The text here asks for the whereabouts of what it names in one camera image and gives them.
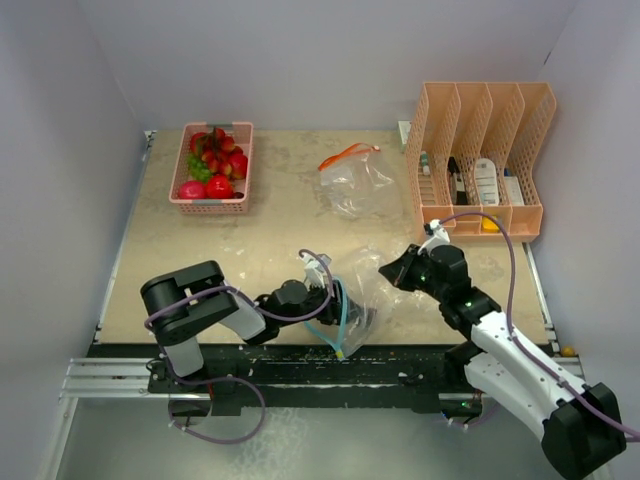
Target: gray floor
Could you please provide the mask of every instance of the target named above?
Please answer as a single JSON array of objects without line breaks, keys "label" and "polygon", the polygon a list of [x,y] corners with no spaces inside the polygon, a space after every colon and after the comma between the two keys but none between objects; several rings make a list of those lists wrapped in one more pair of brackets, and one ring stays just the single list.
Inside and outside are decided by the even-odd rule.
[{"label": "gray floor", "polygon": [[[406,410],[273,408],[258,437],[218,446],[169,429],[166,408],[148,399],[82,402],[58,480],[560,479],[504,410],[464,433]],[[231,437],[257,415],[245,409],[196,429]]]}]

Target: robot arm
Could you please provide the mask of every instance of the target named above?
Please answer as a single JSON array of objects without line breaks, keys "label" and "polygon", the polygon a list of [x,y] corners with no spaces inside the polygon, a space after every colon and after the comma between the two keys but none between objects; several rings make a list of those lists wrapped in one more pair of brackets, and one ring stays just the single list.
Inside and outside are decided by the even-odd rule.
[{"label": "robot arm", "polygon": [[[467,382],[495,398],[536,435],[554,468],[566,479],[582,479],[626,449],[624,434],[586,409],[532,358],[544,363],[587,402],[620,422],[615,395],[605,385],[590,387],[514,328],[486,293],[471,285],[464,253],[450,245],[435,220],[430,238],[410,245],[380,273],[395,287],[419,290],[440,302],[444,320],[467,341],[448,354]],[[518,337],[527,354],[513,341]]]},{"label": "robot arm", "polygon": [[[327,256],[320,258],[325,264],[330,262]],[[333,294],[323,307],[329,295],[325,272],[313,257],[303,256],[302,260],[309,287],[299,280],[287,280],[271,294],[260,295],[255,302],[225,284],[222,270],[215,261],[177,270],[145,283],[140,293],[147,312],[155,317],[148,328],[169,358],[175,374],[187,378],[200,372],[206,377],[206,372],[202,372],[204,359],[196,335],[216,323],[233,330],[250,345],[277,337],[281,327],[309,320],[311,314],[323,324],[337,325],[343,308],[340,284],[332,284]],[[174,308],[177,302],[198,293],[204,295],[197,301]]]}]

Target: small bottle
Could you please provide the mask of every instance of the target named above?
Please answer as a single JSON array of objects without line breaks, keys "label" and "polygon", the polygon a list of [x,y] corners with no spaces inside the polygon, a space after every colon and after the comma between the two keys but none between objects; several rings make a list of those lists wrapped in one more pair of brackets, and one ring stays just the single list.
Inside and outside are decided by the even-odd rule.
[{"label": "small bottle", "polygon": [[424,175],[429,175],[431,173],[429,171],[429,157],[427,157],[427,152],[424,150],[420,152],[420,166],[422,167],[422,173]]}]

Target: white bottle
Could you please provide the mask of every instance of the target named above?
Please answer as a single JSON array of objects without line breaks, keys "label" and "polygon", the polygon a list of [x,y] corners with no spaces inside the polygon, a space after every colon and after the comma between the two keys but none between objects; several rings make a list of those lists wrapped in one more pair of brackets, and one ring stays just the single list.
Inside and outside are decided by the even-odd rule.
[{"label": "white bottle", "polygon": [[488,158],[479,158],[475,168],[476,186],[482,205],[498,205],[498,174],[496,165]]}]

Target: black base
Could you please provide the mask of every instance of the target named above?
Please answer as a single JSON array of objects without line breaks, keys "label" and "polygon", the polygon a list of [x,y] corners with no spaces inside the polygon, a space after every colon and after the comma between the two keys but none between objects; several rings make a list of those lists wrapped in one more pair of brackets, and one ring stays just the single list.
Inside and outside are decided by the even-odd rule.
[{"label": "black base", "polygon": [[[473,388],[446,367],[445,353],[454,345],[365,345],[345,361],[319,345],[201,345],[204,378],[231,374],[257,386],[272,407],[408,408],[419,413],[441,411],[439,394],[469,393]],[[541,347],[547,354],[551,346]],[[93,358],[157,358],[156,345],[92,345]],[[185,387],[170,379],[163,362],[150,364],[150,393],[207,393],[204,386]],[[235,415],[259,406],[247,387],[217,384],[214,414]]]}]

